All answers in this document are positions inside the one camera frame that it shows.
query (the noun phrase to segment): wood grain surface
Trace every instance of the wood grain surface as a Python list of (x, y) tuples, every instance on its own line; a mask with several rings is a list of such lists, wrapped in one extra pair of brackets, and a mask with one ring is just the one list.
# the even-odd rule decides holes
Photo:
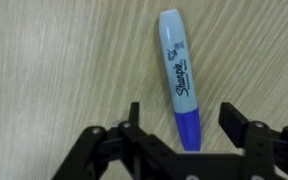
[[(288, 125), (288, 0), (0, 0), (0, 180), (50, 179), (81, 131), (141, 103), (141, 127), (182, 151), (158, 17), (185, 24), (203, 152), (237, 152), (222, 101)], [(129, 179), (113, 163), (103, 179)]]

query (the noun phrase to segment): table surface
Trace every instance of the table surface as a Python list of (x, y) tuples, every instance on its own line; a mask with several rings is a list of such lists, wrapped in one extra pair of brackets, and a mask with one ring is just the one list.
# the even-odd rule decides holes
[[(81, 131), (141, 103), (141, 127), (182, 151), (158, 36), (177, 8), (200, 107), (203, 152), (238, 152), (218, 125), (231, 102), (288, 125), (288, 0), (0, 0), (0, 180), (50, 179)], [(128, 179), (110, 166), (103, 179)]]

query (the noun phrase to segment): sharpie marker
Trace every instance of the sharpie marker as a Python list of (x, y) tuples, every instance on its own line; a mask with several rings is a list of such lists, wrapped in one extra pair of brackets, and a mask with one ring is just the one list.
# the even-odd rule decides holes
[(160, 14), (159, 33), (174, 115), (186, 151), (199, 151), (201, 130), (182, 19), (176, 9)]

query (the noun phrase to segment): blue marker cap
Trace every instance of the blue marker cap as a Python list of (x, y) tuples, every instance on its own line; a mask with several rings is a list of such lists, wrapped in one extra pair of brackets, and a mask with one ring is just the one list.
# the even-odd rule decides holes
[(188, 113), (174, 112), (177, 129), (186, 151), (201, 149), (201, 131), (198, 109)]

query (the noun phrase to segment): sharpie logo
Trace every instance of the sharpie logo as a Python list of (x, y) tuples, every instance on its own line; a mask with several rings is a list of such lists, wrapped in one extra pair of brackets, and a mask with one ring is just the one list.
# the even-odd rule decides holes
[(178, 84), (175, 85), (176, 94), (179, 96), (182, 96), (183, 94), (188, 96), (188, 90), (190, 89), (190, 86), (188, 74), (185, 72), (187, 70), (185, 59), (181, 59), (178, 64), (175, 64), (173, 69), (175, 69), (176, 78), (178, 81)]
[(183, 41), (174, 44), (173, 50), (167, 49), (168, 60), (173, 61), (174, 58), (177, 57), (177, 51), (181, 48), (184, 48), (184, 42)]

